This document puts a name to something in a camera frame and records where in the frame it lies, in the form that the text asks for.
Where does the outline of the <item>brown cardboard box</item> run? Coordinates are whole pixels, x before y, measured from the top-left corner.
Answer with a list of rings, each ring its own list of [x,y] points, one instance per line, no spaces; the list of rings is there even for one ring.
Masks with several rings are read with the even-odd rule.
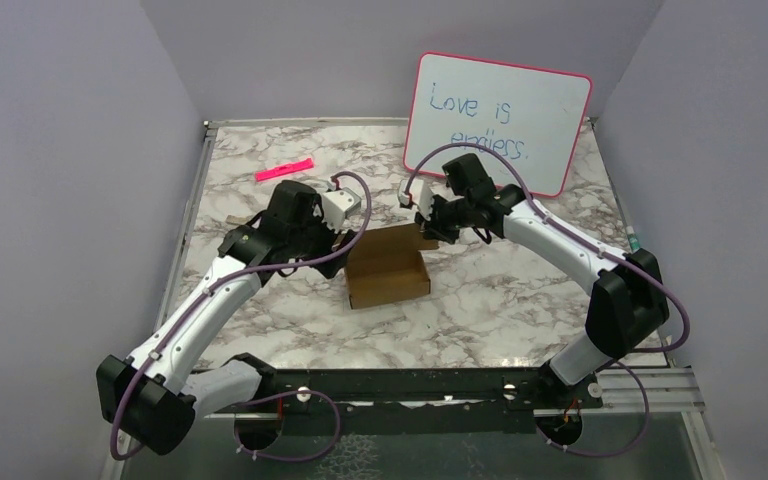
[[[349,254],[344,273],[353,310],[414,300],[431,293],[423,254],[439,248],[418,225],[366,231]]]

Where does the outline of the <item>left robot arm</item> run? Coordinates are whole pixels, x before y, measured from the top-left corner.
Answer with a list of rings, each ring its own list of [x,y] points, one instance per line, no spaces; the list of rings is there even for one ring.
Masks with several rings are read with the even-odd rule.
[[[224,325],[273,276],[311,268],[332,279],[366,233],[372,215],[369,186],[362,191],[332,176],[319,191],[283,180],[267,207],[228,231],[200,282],[172,316],[125,358],[107,356],[96,370],[103,418],[111,425],[109,449],[124,461],[142,448],[165,455],[194,422],[236,402],[250,410],[273,401],[274,384],[244,360],[207,375],[193,367]]]

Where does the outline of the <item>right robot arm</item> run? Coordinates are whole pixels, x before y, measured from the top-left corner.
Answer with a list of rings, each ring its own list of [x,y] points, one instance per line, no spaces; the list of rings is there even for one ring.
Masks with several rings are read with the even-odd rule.
[[[471,229],[485,243],[508,240],[560,269],[589,297],[583,332],[540,368],[537,393],[545,404],[564,405],[585,377],[631,353],[668,319],[652,253],[626,253],[585,235],[519,183],[497,186],[473,153],[445,163],[443,171],[453,200],[415,178],[399,186],[399,203],[416,209],[425,238],[453,244],[462,230]]]

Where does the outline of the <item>small tan cardboard scrap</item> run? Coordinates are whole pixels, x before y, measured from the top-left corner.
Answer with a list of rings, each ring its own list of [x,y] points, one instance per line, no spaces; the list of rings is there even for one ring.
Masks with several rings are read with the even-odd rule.
[[[235,215],[228,215],[225,219],[225,222],[231,225],[244,225],[248,222],[248,220],[244,217],[235,216]]]

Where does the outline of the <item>pink marker pen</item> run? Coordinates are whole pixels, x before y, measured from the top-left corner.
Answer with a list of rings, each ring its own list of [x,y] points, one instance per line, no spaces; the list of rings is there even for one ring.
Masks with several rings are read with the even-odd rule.
[[[311,157],[304,160],[278,165],[269,169],[257,171],[254,174],[256,182],[265,182],[268,180],[284,177],[287,175],[310,170],[314,167],[314,161]]]

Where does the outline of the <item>pink framed whiteboard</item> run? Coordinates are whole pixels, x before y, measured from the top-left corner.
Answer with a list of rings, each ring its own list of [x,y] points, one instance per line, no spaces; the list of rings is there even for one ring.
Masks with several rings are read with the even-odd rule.
[[[591,91],[582,74],[426,52],[418,62],[403,164],[440,176],[445,162],[475,153],[498,185],[521,176],[532,194],[556,197]]]

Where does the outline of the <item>green white small bottle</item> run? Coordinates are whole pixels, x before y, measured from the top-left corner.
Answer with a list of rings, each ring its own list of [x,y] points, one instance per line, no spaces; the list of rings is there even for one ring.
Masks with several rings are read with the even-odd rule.
[[[638,236],[636,234],[636,231],[634,230],[634,228],[632,226],[627,226],[626,227],[626,236],[627,236],[627,239],[628,239],[628,242],[629,242],[630,251],[632,253],[634,253],[634,252],[636,252],[636,251],[641,249],[641,244],[640,244],[639,238],[638,238]]]

